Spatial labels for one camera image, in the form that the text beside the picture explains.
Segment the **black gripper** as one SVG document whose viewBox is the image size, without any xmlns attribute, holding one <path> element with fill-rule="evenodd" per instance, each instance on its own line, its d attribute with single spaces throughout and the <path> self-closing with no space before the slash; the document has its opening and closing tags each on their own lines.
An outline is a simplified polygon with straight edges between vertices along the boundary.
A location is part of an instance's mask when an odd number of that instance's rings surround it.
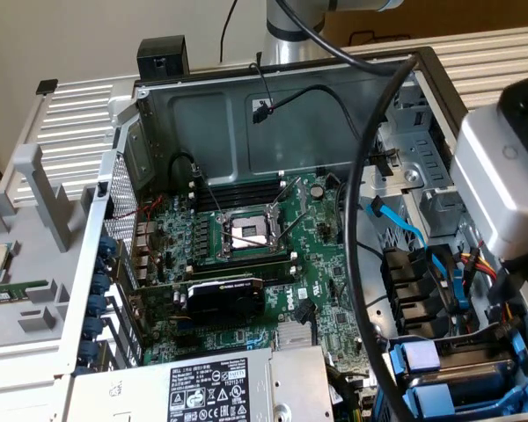
<svg viewBox="0 0 528 422">
<path fill-rule="evenodd" d="M 528 283 L 528 254 L 503 261 L 497 279 L 490 288 L 490 304 L 515 299 L 525 283 Z"/>
</svg>

